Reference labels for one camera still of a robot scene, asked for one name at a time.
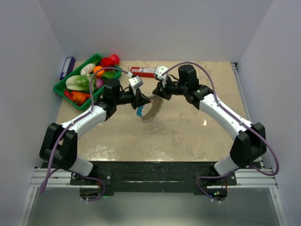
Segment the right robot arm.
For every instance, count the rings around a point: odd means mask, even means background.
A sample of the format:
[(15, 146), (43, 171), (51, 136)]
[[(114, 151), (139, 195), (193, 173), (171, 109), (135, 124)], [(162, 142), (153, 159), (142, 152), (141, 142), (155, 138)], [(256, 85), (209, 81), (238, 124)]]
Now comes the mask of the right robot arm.
[(154, 77), (158, 80), (153, 94), (166, 100), (173, 95), (184, 96), (186, 101), (213, 118), (233, 139), (234, 143), (228, 156), (214, 165), (210, 172), (210, 181), (220, 185), (226, 175), (239, 168), (250, 165), (266, 153), (267, 148), (262, 141), (265, 138), (265, 127), (261, 123), (253, 124), (227, 107), (206, 85), (201, 85), (196, 69), (190, 64), (178, 68), (179, 78), (171, 80), (168, 68), (158, 66)]

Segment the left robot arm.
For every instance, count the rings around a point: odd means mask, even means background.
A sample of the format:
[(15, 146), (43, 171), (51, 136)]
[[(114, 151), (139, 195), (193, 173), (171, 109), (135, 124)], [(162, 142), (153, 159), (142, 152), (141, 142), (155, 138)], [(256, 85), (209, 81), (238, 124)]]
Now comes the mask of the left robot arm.
[(87, 185), (94, 184), (97, 172), (92, 170), (94, 166), (91, 162), (78, 157), (78, 140), (94, 126), (113, 116), (118, 105), (130, 104), (136, 109), (151, 102), (140, 91), (143, 85), (140, 77), (132, 77), (128, 81), (129, 90), (121, 91), (120, 81), (110, 79), (103, 87), (102, 97), (91, 108), (68, 122), (50, 124), (40, 149), (40, 158), (47, 161), (50, 167), (81, 174), (81, 180)]

